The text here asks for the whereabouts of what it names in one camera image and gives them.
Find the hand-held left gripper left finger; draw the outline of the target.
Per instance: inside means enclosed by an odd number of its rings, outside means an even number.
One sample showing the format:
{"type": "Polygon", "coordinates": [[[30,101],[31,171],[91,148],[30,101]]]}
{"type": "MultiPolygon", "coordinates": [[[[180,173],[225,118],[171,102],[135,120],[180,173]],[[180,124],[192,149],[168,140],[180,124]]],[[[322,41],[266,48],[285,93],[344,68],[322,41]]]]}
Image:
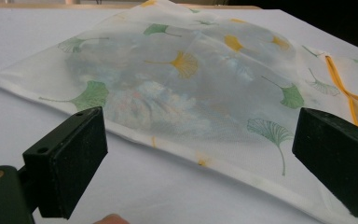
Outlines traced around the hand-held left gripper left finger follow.
{"type": "Polygon", "coordinates": [[[107,153],[103,109],[75,113],[22,154],[29,207],[69,218],[107,153]]]}

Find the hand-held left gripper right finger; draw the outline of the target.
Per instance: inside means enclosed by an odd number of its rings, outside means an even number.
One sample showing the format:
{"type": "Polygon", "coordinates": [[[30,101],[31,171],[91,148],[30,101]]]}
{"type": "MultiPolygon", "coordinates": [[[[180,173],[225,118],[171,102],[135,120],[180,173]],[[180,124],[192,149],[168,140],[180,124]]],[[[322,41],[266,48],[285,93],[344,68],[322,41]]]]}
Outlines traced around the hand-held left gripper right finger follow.
{"type": "Polygon", "coordinates": [[[358,127],[303,107],[292,152],[358,218],[358,127]]]}

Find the white leaf-print mesh laundry bag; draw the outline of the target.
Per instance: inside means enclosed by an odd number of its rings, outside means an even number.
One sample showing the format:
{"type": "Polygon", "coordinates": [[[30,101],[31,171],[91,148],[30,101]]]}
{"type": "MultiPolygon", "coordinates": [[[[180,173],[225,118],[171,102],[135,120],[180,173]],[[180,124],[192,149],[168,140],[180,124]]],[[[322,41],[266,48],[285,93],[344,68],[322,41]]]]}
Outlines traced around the white leaf-print mesh laundry bag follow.
{"type": "Polygon", "coordinates": [[[302,108],[358,124],[358,60],[236,18],[148,0],[0,72],[0,88],[261,189],[320,219],[358,217],[293,154],[302,108]]]}

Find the clothes inside mesh bag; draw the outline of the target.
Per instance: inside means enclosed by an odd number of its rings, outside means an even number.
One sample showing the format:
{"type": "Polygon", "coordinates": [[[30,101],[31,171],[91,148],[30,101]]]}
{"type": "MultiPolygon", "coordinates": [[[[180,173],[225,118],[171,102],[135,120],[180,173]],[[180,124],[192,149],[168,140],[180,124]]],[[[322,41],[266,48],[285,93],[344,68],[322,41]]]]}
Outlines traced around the clothes inside mesh bag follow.
{"type": "Polygon", "coordinates": [[[59,45],[84,90],[77,109],[141,132],[224,137],[272,126],[303,105],[295,84],[277,79],[234,35],[152,24],[141,33],[73,37],[59,45]]]}

